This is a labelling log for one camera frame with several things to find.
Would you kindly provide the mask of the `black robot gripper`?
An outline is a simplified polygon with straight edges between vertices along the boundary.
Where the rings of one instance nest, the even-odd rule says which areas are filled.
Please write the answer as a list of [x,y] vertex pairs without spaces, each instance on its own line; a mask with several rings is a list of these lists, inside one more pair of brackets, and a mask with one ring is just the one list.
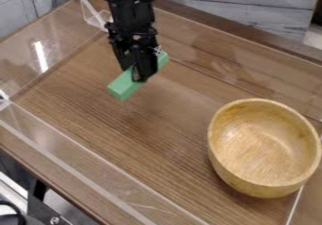
[[160,47],[153,28],[155,0],[104,0],[112,21],[105,24],[109,42],[120,68],[132,65],[132,80],[145,82],[159,70],[156,53]]

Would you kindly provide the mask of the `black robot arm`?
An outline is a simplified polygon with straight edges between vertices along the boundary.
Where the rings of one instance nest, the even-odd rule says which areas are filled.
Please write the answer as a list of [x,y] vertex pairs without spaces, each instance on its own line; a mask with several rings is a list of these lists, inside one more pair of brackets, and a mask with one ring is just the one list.
[[132,72],[133,82],[145,82],[157,72],[155,0],[104,0],[112,15],[104,27],[120,68]]

